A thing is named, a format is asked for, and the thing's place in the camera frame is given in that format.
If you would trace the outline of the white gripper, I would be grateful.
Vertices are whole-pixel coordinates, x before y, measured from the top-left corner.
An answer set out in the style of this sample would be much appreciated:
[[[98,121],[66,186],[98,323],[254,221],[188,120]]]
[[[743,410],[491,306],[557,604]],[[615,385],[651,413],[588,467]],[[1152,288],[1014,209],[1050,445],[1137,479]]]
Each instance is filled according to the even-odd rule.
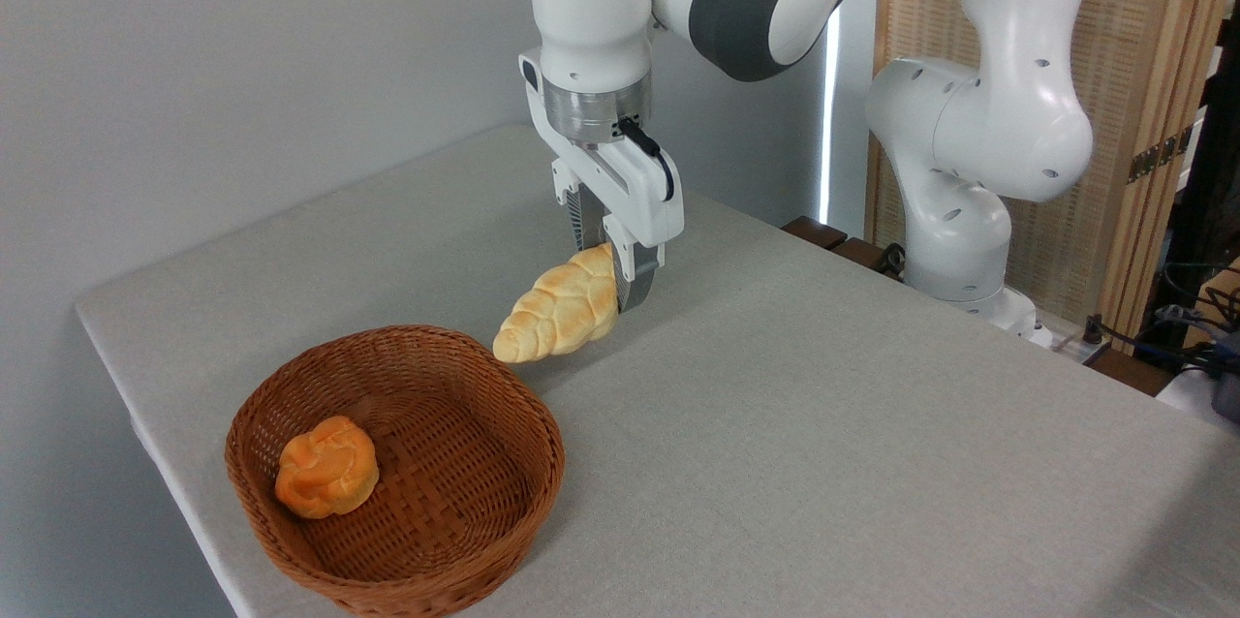
[[[622,314],[649,297],[663,243],[684,227],[677,168],[641,128],[650,77],[613,92],[573,92],[543,78],[539,56],[531,48],[518,61],[536,132],[556,155],[556,199],[570,213],[577,251],[611,244]]]

